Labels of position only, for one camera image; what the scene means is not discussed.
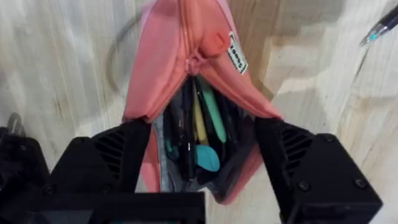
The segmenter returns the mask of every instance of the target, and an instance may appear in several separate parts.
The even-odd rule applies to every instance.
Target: pink pencil case
[[[144,118],[152,123],[189,75],[200,75],[253,116],[280,118],[251,83],[225,0],[157,0],[146,7],[123,119]],[[227,189],[222,194],[217,188],[212,190],[218,203],[232,202],[263,163],[256,143],[245,150],[243,163],[228,168],[234,177],[224,186]],[[158,154],[157,136],[152,130],[141,167],[149,192],[160,190]],[[228,171],[223,177],[228,178]]]

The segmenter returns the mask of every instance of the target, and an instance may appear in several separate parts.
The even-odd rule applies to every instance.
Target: zipper teeth
[[[189,26],[189,18],[187,16],[187,13],[189,13],[188,11],[188,3],[187,1],[194,1],[194,0],[179,0],[179,9],[180,9],[180,19],[181,19],[181,23],[182,23],[182,27],[183,27],[183,38],[184,38],[184,46],[185,46],[185,52],[187,54],[187,57],[189,57],[189,55],[191,54],[191,49],[193,48],[193,43],[192,43],[192,32],[190,30],[190,26]],[[165,99],[166,102],[170,102],[171,98],[174,96],[174,94],[177,92],[177,90],[181,87],[181,84],[183,83],[183,81],[185,80],[185,76],[183,76],[177,83],[177,85],[175,86],[175,88],[173,89],[173,91],[171,92],[171,94]],[[168,105],[168,103],[165,103],[165,105],[159,107],[157,110],[155,110],[150,116],[149,119],[150,121],[155,120],[155,116],[162,110],[164,110],[164,108],[166,108],[166,106]]]

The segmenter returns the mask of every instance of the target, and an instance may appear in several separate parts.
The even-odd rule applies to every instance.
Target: label
[[[231,39],[231,45],[228,47],[227,53],[237,71],[243,74],[248,69],[248,63],[244,59],[242,50],[232,31],[229,33],[229,38]]]

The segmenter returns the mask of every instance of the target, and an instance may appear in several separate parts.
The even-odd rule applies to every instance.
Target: black pen
[[[197,154],[193,133],[193,78],[188,77],[182,86],[182,142],[183,175],[188,180],[195,178]]]
[[[369,32],[369,34],[362,40],[361,45],[366,45],[386,32],[392,30],[398,24],[398,6],[396,6],[390,13],[384,16]]]

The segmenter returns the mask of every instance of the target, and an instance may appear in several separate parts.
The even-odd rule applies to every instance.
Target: wood grain
[[[138,27],[107,54],[150,0],[0,0],[0,124],[20,117],[52,168],[75,136],[120,123]],[[256,87],[286,121],[337,134],[380,193],[373,223],[398,223],[398,31],[359,41],[391,0],[229,0]],[[207,194],[208,223],[280,223],[265,168],[237,199]]]

